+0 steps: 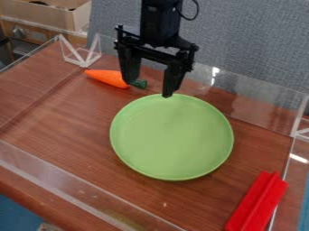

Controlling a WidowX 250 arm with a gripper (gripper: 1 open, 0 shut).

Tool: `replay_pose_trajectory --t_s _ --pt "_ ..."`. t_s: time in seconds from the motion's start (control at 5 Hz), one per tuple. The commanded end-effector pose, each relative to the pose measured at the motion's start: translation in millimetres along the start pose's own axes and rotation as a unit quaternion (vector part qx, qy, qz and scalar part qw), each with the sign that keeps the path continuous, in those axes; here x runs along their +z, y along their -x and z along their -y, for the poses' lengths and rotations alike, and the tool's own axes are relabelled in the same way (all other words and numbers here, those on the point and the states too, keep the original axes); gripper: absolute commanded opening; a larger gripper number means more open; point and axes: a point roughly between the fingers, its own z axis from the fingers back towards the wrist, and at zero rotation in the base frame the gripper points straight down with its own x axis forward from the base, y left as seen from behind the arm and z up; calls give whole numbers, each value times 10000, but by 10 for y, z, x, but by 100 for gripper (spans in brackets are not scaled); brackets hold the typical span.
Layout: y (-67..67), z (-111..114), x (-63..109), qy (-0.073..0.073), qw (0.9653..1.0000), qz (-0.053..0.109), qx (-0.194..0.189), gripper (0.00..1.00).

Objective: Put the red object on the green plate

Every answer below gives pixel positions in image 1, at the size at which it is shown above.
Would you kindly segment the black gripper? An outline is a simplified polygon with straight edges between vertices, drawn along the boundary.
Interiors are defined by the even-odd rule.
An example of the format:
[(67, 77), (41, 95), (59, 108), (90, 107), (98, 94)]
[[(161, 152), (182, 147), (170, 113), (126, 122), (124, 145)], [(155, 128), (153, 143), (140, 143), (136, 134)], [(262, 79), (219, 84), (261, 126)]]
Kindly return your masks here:
[(124, 25), (118, 25), (116, 31), (115, 49), (124, 82), (130, 85), (138, 79), (142, 59), (165, 64), (162, 97), (171, 97), (186, 73), (193, 70), (198, 45), (185, 40), (178, 33), (161, 41), (158, 33), (147, 38), (135, 28)]

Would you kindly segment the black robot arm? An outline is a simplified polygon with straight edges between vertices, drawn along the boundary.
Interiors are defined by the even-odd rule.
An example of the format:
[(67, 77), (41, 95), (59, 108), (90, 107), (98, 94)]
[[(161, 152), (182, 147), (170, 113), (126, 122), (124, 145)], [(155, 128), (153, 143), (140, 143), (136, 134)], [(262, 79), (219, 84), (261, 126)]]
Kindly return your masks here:
[(142, 59), (167, 66), (162, 97), (171, 97), (179, 90), (187, 72), (193, 70), (194, 54), (199, 47), (179, 36), (183, 0), (142, 0), (139, 33), (123, 24), (116, 26), (115, 49), (122, 78), (131, 85), (140, 75)]

